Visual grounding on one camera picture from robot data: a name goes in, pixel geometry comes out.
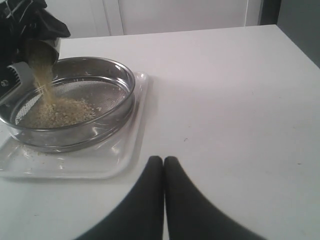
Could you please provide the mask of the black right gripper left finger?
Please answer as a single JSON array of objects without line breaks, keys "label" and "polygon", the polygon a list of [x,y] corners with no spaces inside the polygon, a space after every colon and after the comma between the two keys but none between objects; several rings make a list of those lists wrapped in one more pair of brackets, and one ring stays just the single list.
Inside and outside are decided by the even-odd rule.
[{"label": "black right gripper left finger", "polygon": [[164,226],[164,166],[151,156],[119,205],[80,240],[161,240]]}]

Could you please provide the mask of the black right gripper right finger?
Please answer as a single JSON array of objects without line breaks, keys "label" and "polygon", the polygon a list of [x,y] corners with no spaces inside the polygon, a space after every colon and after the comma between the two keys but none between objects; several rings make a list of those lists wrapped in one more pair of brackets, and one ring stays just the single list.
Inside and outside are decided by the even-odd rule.
[{"label": "black right gripper right finger", "polygon": [[179,160],[164,160],[164,189],[171,240],[263,240],[215,207],[193,184]]}]

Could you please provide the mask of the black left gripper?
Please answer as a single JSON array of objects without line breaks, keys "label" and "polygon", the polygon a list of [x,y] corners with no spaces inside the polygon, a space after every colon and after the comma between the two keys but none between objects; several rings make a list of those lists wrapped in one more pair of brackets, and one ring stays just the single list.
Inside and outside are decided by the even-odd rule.
[{"label": "black left gripper", "polygon": [[69,38],[67,25],[45,9],[44,0],[2,0],[0,2],[0,66],[7,66],[26,39]]}]

